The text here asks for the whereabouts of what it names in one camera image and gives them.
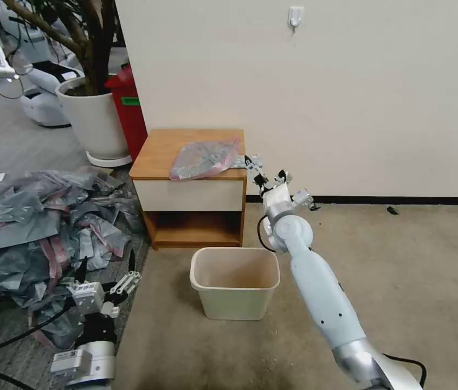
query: beige trash can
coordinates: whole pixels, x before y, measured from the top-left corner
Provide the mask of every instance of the beige trash can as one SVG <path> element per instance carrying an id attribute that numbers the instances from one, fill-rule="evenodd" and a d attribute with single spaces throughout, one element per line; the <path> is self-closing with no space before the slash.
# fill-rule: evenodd
<path id="1" fill-rule="evenodd" d="M 260 248 L 203 248 L 191 261 L 191 285 L 213 320 L 260 320 L 279 285 L 276 255 Z"/>

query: red trash bin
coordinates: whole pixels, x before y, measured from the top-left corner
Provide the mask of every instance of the red trash bin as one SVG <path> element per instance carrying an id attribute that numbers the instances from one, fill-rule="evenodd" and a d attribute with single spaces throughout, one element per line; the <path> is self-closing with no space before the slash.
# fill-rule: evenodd
<path id="1" fill-rule="evenodd" d="M 138 100 L 131 65 L 128 64 L 123 70 L 109 79 L 106 87 L 113 94 L 122 130 L 126 137 L 127 147 L 131 158 L 135 161 L 147 138 L 147 130 L 140 101 Z"/>

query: green label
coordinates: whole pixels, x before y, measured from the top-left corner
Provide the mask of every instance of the green label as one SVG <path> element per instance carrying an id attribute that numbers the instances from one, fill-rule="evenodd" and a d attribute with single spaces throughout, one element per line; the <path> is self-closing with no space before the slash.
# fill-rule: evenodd
<path id="1" fill-rule="evenodd" d="M 140 106 L 140 100 L 138 97 L 122 96 L 121 99 L 124 106 Z"/>

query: black baseboard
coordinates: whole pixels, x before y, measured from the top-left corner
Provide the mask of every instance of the black baseboard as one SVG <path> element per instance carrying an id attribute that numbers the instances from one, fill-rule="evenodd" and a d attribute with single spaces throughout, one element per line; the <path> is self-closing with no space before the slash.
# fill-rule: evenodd
<path id="1" fill-rule="evenodd" d="M 366 196 L 314 196 L 316 203 L 337 204 L 408 204 L 408 205 L 458 205 L 458 197 L 366 197 Z M 247 203 L 261 203 L 259 195 L 247 195 Z"/>

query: trash can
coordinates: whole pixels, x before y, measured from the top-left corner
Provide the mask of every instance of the trash can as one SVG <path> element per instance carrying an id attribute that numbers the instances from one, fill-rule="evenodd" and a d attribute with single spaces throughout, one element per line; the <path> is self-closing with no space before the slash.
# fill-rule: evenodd
<path id="1" fill-rule="evenodd" d="M 135 161 L 147 138 L 147 130 L 131 65 L 128 64 L 110 78 L 105 85 L 113 94 L 113 101 L 126 137 L 127 148 L 131 158 Z"/>
<path id="2" fill-rule="evenodd" d="M 213 320 L 260 320 L 279 285 L 276 255 L 260 248 L 203 248 L 192 257 L 191 286 Z"/>

